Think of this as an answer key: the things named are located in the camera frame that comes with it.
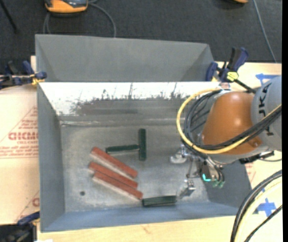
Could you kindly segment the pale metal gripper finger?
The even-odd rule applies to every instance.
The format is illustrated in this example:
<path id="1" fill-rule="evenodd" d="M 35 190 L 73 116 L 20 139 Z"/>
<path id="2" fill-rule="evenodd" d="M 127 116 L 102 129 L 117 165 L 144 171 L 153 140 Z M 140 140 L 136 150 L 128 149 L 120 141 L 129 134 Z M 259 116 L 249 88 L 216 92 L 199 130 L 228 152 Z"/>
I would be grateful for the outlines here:
<path id="1" fill-rule="evenodd" d="M 196 160 L 190 160 L 189 161 L 189 167 L 188 171 L 186 173 L 186 178 L 196 178 L 199 176 L 199 167 L 198 167 L 198 162 Z"/>
<path id="2" fill-rule="evenodd" d="M 179 192 L 177 193 L 178 199 L 183 199 L 184 197 L 189 197 L 195 192 L 196 187 L 192 180 L 185 180 L 184 184 L 181 186 Z"/>

